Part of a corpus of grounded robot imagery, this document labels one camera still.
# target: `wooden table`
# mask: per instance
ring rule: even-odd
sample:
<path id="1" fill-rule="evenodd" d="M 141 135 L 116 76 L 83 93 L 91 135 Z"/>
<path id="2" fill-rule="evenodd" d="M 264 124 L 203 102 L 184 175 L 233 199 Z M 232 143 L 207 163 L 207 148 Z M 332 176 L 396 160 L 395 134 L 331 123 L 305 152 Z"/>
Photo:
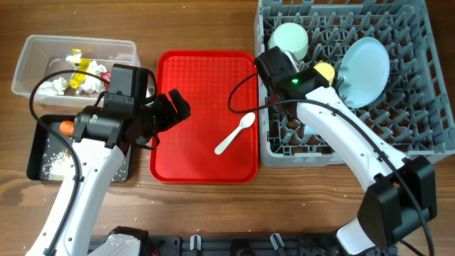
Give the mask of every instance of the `wooden table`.
<path id="1" fill-rule="evenodd" d="M 16 63 L 31 34 L 134 41 L 139 59 L 155 70 L 171 49 L 244 49 L 254 53 L 256 1 L 172 1 L 155 4 L 21 4 L 0 6 L 0 255 L 24 255 L 37 238 L 59 189 L 29 181 L 25 170 L 35 122 L 28 100 L 11 92 Z M 455 102 L 453 4 L 429 3 L 446 86 Z M 37 106 L 39 114 L 62 112 Z M 455 250 L 455 157 L 438 164 L 438 216 L 429 226 L 438 255 Z M 148 172 L 148 152 L 137 150 L 134 173 L 105 196 L 94 235 L 118 225 L 152 235 L 259 235 L 328 232 L 352 220 L 363 191 L 345 165 L 273 169 L 261 166 L 249 184 L 168 185 Z M 408 242 L 427 253 L 423 232 Z M 400 248 L 401 255 L 412 255 Z"/>

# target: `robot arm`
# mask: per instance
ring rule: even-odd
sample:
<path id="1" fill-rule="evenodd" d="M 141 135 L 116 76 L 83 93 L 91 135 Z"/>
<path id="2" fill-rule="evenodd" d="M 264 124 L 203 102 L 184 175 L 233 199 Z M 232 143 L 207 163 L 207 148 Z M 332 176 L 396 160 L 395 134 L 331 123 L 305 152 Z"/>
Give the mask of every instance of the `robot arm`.
<path id="1" fill-rule="evenodd" d="M 395 185 L 398 184 L 395 173 L 340 113 L 355 123 L 400 173 L 417 199 L 424 219 L 436 217 L 434 169 L 423 156 L 410 160 L 384 142 L 344 105 L 323 73 L 316 68 L 299 71 L 291 53 L 275 47 L 258 56 L 255 65 L 272 103 L 283 102 L 279 106 L 282 113 L 288 118 L 297 117 L 326 140 L 353 170 L 365 191 L 358 217 L 336 234 L 345 252 L 356 255 L 374 246 L 387 249 L 420 227 L 421 222 L 410 202 L 409 191 Z M 329 105 L 337 113 L 305 102 L 308 100 Z"/>
<path id="2" fill-rule="evenodd" d="M 72 138 L 82 176 L 73 207 L 55 247 L 49 248 L 70 201 L 75 165 L 68 166 L 68 175 L 28 256 L 86 255 L 103 198 L 129 147 L 152 137 L 158 144 L 159 132 L 191 115 L 189 104 L 177 90 L 169 92 L 172 102 L 164 94 L 145 98 L 150 73 L 145 68 L 114 64 L 103 108 L 87 106 L 77 114 Z M 118 227 L 93 255 L 145 255 L 147 247 L 147 232 Z"/>

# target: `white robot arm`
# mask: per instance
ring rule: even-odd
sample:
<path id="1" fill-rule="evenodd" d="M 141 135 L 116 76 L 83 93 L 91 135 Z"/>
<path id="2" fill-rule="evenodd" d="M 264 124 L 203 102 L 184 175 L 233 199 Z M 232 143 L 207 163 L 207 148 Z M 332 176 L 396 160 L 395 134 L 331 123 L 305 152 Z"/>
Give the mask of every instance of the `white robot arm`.
<path id="1" fill-rule="evenodd" d="M 38 87 L 61 73 L 93 76 L 74 70 L 53 73 L 36 85 L 30 98 L 31 106 Z M 168 93 L 171 101 L 165 94 L 146 98 L 149 75 L 155 81 L 150 70 L 114 64 L 109 91 L 103 92 L 97 101 L 98 103 L 104 95 L 103 108 L 95 103 L 77 114 L 74 129 L 70 132 L 74 142 L 69 149 L 74 151 L 80 162 L 80 177 L 74 176 L 77 164 L 68 166 L 68 174 L 62 182 L 50 215 L 38 239 L 28 251 L 28 256 L 86 255 L 103 198 L 110 181 L 122 165 L 128 148 L 136 145 L 153 149 L 143 143 L 153 137 L 158 144 L 159 132 L 172 128 L 191 115 L 189 104 L 178 90 Z M 32 107 L 31 113 L 48 132 L 60 136 L 40 122 Z M 79 186 L 73 193 L 75 182 Z M 65 219 L 69 203 L 72 207 Z M 144 255 L 148 250 L 148 239 L 145 231 L 118 227 L 109 234 L 108 241 L 91 255 Z"/>
<path id="2" fill-rule="evenodd" d="M 308 100 L 315 100 L 335 107 L 353 120 L 379 147 L 390 156 L 389 160 L 399 169 L 404 165 L 405 154 L 384 142 L 378 135 L 359 120 L 338 97 L 332 87 L 320 87 L 306 95 Z M 374 184 L 375 176 L 387 176 L 392 173 L 384 161 L 378 159 L 371 145 L 365 138 L 337 114 L 309 103 L 297 104 L 297 117 L 304 124 L 316 130 L 324 140 L 340 155 L 359 180 L 364 191 Z M 350 255 L 357 255 L 375 244 L 371 242 L 360 226 L 357 218 L 340 228 L 336 234 L 340 244 Z"/>

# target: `red tray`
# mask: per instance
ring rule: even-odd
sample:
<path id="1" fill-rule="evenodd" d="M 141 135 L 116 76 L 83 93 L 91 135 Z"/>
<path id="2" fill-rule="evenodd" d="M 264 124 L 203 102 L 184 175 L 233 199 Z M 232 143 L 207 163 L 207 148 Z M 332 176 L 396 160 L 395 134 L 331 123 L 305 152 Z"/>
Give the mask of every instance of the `red tray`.
<path id="1" fill-rule="evenodd" d="M 228 109 L 234 86 L 255 73 L 254 58 L 239 50 L 172 50 L 159 58 L 158 93 L 177 88 L 191 106 L 191 116 L 159 134 L 151 151 L 150 174 L 170 183 L 244 183 L 258 170 L 258 115 L 221 154 L 215 147 L 239 125 L 243 114 Z M 257 78 L 235 93 L 237 110 L 257 107 Z"/>

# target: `white spoon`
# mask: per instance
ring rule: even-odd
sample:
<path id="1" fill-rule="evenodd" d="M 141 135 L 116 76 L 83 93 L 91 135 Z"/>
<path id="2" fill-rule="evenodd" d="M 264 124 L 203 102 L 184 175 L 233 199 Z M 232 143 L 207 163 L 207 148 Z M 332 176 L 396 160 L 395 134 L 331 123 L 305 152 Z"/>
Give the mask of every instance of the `white spoon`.
<path id="1" fill-rule="evenodd" d="M 216 148 L 215 148 L 215 154 L 221 154 L 230 144 L 230 142 L 239 134 L 239 132 L 244 129 L 248 128 L 255 122 L 256 115 L 251 112 L 246 114 L 242 119 L 240 120 L 240 125 L 237 127 L 232 134 L 229 134 L 229 136 L 226 137 L 225 140 L 223 140 Z"/>

